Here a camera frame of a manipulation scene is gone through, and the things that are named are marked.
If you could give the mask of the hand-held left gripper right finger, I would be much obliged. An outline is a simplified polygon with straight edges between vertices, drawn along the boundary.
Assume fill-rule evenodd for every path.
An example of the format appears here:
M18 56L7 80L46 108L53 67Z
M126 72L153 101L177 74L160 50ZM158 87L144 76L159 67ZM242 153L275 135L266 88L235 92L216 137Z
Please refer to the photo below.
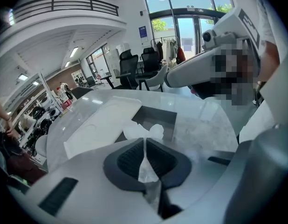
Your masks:
M152 138L146 139L146 157L164 189L179 187L192 171L186 155Z

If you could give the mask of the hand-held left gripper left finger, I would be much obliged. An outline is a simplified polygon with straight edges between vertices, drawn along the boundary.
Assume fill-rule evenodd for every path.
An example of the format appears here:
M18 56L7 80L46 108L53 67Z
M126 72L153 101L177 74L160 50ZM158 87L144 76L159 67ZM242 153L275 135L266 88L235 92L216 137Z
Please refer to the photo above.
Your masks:
M138 180L144 139L125 140L93 151L92 177L100 191L145 192Z

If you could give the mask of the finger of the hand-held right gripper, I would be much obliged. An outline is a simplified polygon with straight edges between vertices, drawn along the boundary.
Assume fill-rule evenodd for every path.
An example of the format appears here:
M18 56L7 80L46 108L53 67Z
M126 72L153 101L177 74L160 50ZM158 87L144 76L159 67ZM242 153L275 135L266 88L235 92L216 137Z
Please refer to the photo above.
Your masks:
M166 85L181 88L210 81L215 51L205 51L170 69L164 78Z

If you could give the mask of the white tissue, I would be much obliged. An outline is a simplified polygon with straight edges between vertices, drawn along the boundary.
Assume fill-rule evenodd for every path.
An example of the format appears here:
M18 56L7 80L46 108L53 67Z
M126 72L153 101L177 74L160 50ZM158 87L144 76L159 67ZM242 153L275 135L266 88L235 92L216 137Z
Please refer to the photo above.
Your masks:
M144 139L144 158L142 159L139 168L138 181L145 185L145 200L155 211L157 211L161 195L161 182L147 159L146 139L162 139L164 136L164 129L160 124L155 124L150 130L146 130L141 124L130 121L124 126L123 133L128 140L136 138Z

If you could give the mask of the white grey box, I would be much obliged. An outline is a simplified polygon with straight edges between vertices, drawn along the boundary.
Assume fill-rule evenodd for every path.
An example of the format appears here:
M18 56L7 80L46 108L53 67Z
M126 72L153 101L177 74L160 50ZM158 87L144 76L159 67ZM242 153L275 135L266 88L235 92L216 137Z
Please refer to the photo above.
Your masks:
M175 112L144 106L138 99L113 96L64 142L67 158L119 142L120 136L127 140L123 129L130 121L146 130L160 124L162 139L172 140L176 118Z

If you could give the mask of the person's right forearm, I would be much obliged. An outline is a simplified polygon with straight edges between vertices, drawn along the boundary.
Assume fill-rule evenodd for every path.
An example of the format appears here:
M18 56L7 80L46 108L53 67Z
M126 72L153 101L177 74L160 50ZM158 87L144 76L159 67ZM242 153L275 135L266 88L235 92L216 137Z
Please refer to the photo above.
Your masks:
M271 42L264 42L264 52L261 56L261 67L258 80L267 82L280 65L277 46Z

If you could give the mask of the clothes rack with garments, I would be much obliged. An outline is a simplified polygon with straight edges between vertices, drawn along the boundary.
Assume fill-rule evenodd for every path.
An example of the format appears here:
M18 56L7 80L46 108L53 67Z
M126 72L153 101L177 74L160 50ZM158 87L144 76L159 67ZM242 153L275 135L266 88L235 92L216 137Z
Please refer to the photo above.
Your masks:
M185 61L185 54L176 35L162 36L151 40L151 47L157 52L161 65L174 67Z

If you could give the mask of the light grey shell chair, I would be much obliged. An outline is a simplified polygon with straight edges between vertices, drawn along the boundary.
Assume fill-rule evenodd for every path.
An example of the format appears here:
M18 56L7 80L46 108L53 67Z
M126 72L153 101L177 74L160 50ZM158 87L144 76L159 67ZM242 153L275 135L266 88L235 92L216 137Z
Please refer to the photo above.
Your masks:
M157 91L163 92L163 83L165 81L165 75L168 71L168 64L162 66L161 70L157 72L155 76L148 79L140 79L137 90L145 91Z

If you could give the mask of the black mesh office chair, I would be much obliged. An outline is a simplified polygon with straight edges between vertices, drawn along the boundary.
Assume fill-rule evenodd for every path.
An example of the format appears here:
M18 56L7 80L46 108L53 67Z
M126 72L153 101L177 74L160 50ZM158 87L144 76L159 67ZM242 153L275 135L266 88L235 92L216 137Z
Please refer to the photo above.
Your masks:
M161 69L161 64L159 63L159 55L154 48L144 48L141 58L144 64L144 71L136 75L136 78L151 78L157 75Z
M131 49L122 52L119 55L119 70L114 69L114 75L103 77L111 89L135 90L138 87L136 81L136 69L138 64L138 55L132 55Z

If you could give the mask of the person's white shirt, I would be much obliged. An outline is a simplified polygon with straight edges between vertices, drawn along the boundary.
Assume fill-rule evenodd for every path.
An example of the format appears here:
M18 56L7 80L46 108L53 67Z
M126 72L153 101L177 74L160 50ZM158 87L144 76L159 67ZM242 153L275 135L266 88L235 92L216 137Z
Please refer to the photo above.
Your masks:
M288 31L268 0L255 1L259 17L260 57L264 52L264 42L271 42L277 46L280 65L260 89L264 100L242 128L240 142L253 140L277 124L288 124Z

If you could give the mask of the clear water bottle red label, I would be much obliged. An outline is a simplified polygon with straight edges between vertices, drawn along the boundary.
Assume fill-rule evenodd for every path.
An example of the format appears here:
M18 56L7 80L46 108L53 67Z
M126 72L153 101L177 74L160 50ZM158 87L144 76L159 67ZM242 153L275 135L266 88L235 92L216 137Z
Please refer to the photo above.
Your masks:
M72 101L68 98L66 94L62 96L61 101L62 101L63 110L68 110L70 112L73 112Z

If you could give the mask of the black low-back chair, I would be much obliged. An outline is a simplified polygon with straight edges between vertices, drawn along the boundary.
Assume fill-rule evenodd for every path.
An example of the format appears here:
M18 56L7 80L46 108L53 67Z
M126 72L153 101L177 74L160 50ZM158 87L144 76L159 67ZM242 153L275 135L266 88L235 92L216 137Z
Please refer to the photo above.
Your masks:
M76 87L74 89L71 90L72 95L76 98L79 99L82 96L84 96L85 94L87 94L88 92L93 91L93 89L88 88L88 87Z

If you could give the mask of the white metal shelf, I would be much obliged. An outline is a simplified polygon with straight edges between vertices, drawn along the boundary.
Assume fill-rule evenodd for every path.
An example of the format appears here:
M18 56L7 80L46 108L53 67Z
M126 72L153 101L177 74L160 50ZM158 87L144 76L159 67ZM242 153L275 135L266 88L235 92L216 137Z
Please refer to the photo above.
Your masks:
M48 110L62 111L41 72L33 74L16 86L3 101L3 107L12 117L13 126L20 133L20 145L25 146L35 126L49 118Z

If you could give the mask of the black balcony railing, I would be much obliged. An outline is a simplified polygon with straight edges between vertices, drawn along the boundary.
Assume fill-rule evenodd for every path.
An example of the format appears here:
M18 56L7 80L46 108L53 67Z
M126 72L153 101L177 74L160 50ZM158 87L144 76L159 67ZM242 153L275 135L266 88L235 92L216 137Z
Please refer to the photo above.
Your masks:
M10 10L15 21L55 11L93 11L118 16L119 7L102 0L32 0Z

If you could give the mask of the blue wall poster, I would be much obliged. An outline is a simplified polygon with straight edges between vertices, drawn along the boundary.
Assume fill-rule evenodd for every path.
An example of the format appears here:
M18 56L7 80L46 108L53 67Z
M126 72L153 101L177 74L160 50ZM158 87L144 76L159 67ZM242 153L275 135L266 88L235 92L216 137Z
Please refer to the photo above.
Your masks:
M141 43L148 42L146 26L139 27L139 34L140 34Z

